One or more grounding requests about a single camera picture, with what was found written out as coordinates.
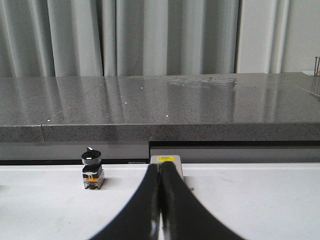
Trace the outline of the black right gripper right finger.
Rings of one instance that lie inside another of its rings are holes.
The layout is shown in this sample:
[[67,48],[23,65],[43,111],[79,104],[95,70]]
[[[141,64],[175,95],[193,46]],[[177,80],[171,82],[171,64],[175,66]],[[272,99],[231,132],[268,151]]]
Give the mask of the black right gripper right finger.
[[162,219],[166,240],[241,240],[197,200],[175,165],[160,165]]

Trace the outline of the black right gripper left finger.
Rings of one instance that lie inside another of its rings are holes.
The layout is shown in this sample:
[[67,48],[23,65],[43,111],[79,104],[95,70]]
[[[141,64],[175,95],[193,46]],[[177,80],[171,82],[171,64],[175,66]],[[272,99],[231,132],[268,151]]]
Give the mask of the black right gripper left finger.
[[150,164],[134,195],[93,240],[157,240],[160,226],[160,177]]

